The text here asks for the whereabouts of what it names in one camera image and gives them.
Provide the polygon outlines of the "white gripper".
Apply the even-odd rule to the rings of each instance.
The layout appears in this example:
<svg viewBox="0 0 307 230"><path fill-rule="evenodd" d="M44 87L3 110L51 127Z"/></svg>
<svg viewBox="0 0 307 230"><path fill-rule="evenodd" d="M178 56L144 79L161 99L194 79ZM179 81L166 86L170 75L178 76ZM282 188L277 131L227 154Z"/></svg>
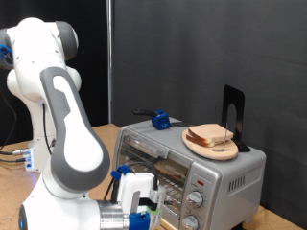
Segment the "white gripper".
<svg viewBox="0 0 307 230"><path fill-rule="evenodd" d="M166 195L150 172L122 173L119 180L117 202L129 216L129 229L157 229L161 223L162 206L174 200Z"/></svg>

